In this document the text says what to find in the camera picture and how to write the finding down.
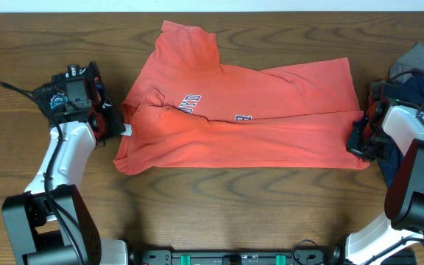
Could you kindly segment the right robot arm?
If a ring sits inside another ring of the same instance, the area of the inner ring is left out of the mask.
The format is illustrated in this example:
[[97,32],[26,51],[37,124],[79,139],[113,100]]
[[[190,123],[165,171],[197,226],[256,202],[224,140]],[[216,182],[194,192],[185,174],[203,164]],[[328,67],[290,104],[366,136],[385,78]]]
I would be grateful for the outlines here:
[[391,149],[403,154],[384,212],[335,247],[330,264],[382,264],[403,248],[424,243],[424,112],[393,96],[395,89],[390,82],[370,85],[370,106],[346,144],[362,160],[386,160]]

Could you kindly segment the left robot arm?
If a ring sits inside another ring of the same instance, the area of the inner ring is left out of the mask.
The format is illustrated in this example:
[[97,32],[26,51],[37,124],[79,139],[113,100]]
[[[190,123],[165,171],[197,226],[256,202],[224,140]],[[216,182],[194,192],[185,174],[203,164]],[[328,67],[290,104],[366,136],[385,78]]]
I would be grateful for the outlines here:
[[55,77],[33,91],[0,85],[34,102],[49,122],[38,173],[1,208],[16,263],[130,264],[127,243],[101,238],[79,190],[96,145],[122,130],[99,75]]

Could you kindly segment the red soccer t-shirt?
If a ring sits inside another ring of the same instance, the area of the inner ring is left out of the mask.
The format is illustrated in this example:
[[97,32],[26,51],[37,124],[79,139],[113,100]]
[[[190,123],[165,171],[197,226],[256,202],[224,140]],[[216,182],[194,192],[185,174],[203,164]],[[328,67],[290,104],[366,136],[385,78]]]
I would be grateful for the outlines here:
[[347,58],[264,70],[226,65],[216,35],[164,21],[121,106],[125,174],[161,168],[365,169],[346,143],[363,113]]

